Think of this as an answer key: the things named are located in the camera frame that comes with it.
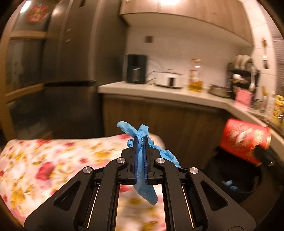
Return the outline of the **blue glove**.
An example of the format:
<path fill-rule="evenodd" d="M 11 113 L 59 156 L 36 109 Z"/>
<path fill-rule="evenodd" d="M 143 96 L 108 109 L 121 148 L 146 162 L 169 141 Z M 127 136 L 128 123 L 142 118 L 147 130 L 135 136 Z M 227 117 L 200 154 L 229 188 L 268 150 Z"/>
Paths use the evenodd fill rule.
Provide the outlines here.
<path fill-rule="evenodd" d="M 134 138 L 138 138 L 138 157 L 137 157 L 137 181 L 134 185 L 136 192 L 143 197 L 151 205 L 155 205 L 158 201 L 158 196 L 152 185 L 147 185 L 145 180 L 145 156 L 143 154 L 143 138 L 148 138 L 148 145 L 151 148 L 157 149 L 160 156 L 168 161 L 171 161 L 176 167 L 181 167 L 177 158 L 171 151 L 163 150 L 159 146 L 155 145 L 154 141 L 149 136 L 148 126 L 142 124 L 139 129 L 136 130 L 132 125 L 125 121 L 119 121 L 116 125 L 124 133 L 130 135 L 133 139 L 128 140 L 127 146 L 133 147 Z"/>

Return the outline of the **red paper cup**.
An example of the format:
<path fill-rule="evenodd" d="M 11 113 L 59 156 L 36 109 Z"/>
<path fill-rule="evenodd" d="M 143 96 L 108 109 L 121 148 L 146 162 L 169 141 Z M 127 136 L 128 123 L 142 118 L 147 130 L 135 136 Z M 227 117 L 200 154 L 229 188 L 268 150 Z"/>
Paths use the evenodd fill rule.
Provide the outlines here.
<path fill-rule="evenodd" d="M 263 150 L 268 149 L 271 137 L 268 126 L 230 118 L 224 127 L 220 148 L 255 166 L 260 166 L 261 161 L 255 157 L 255 148 L 260 146 Z"/>

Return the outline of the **wooden lower cabinet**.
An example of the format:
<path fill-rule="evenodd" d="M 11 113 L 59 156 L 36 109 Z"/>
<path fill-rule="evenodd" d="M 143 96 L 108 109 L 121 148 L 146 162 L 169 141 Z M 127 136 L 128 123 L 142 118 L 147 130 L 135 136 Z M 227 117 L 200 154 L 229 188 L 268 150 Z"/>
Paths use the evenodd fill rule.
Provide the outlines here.
<path fill-rule="evenodd" d="M 122 134 L 117 128 L 125 121 L 135 128 L 148 126 L 161 138 L 184 168 L 204 169 L 215 154 L 225 124 L 232 115 L 224 109 L 178 101 L 103 95 L 104 134 Z"/>

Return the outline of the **floral tablecloth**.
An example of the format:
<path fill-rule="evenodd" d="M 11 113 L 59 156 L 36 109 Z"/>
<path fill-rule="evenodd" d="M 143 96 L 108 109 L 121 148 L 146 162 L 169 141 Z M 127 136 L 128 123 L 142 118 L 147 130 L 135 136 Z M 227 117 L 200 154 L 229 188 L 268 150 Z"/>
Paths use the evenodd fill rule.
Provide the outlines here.
<path fill-rule="evenodd" d="M 96 139 L 12 140 L 1 151 L 1 197 L 13 218 L 27 216 L 83 167 L 98 169 L 121 156 L 127 134 Z M 133 186 L 121 186 L 116 230 L 165 230 L 162 188 L 156 205 Z"/>

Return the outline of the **cooking oil bottle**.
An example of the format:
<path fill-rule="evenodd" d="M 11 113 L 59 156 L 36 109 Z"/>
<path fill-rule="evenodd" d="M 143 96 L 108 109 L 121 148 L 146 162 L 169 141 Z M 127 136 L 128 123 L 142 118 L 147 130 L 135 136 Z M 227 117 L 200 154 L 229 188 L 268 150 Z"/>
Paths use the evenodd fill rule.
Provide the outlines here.
<path fill-rule="evenodd" d="M 189 90 L 193 92 L 203 91 L 203 80 L 201 75 L 202 63 L 200 59 L 191 59 L 189 71 Z"/>

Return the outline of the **stainless steel bowl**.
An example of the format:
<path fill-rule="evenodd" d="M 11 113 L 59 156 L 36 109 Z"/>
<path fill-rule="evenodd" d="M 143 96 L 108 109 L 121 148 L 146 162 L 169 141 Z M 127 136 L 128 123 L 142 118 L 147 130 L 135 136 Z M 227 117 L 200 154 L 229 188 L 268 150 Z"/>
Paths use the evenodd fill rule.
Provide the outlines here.
<path fill-rule="evenodd" d="M 220 87 L 217 85 L 210 85 L 208 93 L 221 97 L 221 98 L 229 98 L 229 91 L 225 87 Z"/>

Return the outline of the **black air fryer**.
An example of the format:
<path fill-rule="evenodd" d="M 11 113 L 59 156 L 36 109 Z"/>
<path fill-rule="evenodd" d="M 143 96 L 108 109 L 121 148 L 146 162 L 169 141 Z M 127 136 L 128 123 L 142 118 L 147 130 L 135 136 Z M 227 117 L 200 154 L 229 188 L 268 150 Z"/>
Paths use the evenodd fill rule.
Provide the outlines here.
<path fill-rule="evenodd" d="M 127 55 L 126 81 L 134 84 L 146 83 L 147 56 L 139 54 Z"/>

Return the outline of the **pink utensil holder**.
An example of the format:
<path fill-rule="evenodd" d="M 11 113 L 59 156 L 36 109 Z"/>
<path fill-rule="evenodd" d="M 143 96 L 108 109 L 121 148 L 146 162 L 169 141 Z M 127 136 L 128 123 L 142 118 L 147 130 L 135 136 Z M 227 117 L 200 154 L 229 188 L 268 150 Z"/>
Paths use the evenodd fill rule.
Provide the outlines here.
<path fill-rule="evenodd" d="M 239 110 L 247 111 L 250 108 L 253 94 L 243 88 L 237 88 L 234 105 Z"/>

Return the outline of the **beer can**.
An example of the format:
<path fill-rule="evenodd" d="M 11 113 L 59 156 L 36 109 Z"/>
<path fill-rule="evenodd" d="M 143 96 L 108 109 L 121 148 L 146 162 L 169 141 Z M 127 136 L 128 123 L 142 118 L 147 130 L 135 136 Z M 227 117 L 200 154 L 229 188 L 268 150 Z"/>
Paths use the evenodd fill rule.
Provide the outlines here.
<path fill-rule="evenodd" d="M 260 104 L 260 112 L 265 113 L 267 106 L 267 93 L 265 92 L 262 96 L 261 104 Z"/>

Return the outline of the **black dish rack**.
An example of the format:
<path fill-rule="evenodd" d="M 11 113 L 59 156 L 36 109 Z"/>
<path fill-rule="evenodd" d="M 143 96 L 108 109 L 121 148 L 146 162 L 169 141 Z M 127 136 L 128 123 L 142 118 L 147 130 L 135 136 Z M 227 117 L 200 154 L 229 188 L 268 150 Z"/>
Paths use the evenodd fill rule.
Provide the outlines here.
<path fill-rule="evenodd" d="M 235 56 L 233 61 L 227 65 L 225 87 L 228 90 L 229 98 L 234 100 L 239 88 L 248 90 L 254 98 L 259 78 L 260 70 L 257 69 L 251 56 Z"/>

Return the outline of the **yellow detergent bottle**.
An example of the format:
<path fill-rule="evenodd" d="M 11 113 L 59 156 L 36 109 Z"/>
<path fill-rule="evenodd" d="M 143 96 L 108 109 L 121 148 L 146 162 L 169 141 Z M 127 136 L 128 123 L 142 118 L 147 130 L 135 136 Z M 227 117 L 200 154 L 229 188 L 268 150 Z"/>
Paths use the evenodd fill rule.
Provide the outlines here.
<path fill-rule="evenodd" d="M 283 123 L 283 96 L 275 96 L 272 122 L 277 126 L 281 126 Z"/>

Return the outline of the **wooden framed glass door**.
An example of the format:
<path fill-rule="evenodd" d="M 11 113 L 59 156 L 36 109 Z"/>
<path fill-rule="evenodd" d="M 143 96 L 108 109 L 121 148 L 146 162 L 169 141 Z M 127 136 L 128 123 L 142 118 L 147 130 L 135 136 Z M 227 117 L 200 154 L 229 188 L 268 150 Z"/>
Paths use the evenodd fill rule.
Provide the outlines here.
<path fill-rule="evenodd" d="M 1 131 L 6 141 L 48 132 L 43 50 L 57 1 L 12 1 L 1 34 Z"/>

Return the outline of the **wooden upper cabinet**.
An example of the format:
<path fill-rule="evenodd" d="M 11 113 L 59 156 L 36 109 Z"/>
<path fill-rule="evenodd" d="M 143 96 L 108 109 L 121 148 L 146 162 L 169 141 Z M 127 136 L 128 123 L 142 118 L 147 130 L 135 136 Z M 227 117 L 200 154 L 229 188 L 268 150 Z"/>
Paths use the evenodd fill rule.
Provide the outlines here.
<path fill-rule="evenodd" d="M 161 27 L 253 47 L 250 23 L 240 1 L 122 1 L 129 26 Z"/>

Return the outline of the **window blinds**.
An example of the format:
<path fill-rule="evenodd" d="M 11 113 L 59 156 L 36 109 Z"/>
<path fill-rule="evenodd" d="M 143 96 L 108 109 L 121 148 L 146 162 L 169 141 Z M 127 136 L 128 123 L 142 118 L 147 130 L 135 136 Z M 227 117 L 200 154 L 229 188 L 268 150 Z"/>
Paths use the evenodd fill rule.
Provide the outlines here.
<path fill-rule="evenodd" d="M 284 50 L 283 37 L 280 33 L 273 37 L 273 43 L 276 59 L 276 93 L 283 96 Z"/>

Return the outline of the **wall socket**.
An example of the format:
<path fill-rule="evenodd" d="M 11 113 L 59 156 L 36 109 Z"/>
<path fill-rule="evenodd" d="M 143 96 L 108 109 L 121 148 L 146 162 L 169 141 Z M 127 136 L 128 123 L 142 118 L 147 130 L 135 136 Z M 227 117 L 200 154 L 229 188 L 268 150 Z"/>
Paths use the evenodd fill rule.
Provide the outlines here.
<path fill-rule="evenodd" d="M 146 36 L 145 37 L 145 43 L 152 43 L 153 42 L 153 36 Z"/>

